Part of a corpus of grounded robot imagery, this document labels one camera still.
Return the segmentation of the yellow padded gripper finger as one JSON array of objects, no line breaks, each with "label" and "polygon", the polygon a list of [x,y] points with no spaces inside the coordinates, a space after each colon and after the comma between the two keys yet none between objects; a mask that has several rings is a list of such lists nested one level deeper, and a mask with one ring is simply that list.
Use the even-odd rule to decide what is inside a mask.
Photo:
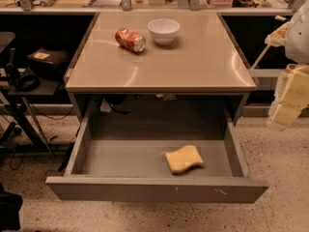
[{"label": "yellow padded gripper finger", "polygon": [[272,33],[270,33],[266,39],[265,44],[278,47],[278,46],[285,46],[286,45],[286,35],[287,30],[290,22],[285,22]]},{"label": "yellow padded gripper finger", "polygon": [[297,64],[290,73],[285,69],[277,78],[274,101],[268,111],[267,126],[276,131],[283,131],[308,105],[309,66]]}]

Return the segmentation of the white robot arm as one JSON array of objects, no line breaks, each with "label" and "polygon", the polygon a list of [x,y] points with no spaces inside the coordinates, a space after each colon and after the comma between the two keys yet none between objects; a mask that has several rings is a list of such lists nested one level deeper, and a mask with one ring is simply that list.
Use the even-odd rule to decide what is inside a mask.
[{"label": "white robot arm", "polygon": [[292,18],[265,39],[266,45],[283,46],[293,60],[276,82],[267,126],[276,131],[289,127],[309,105],[309,4],[305,1]]}]

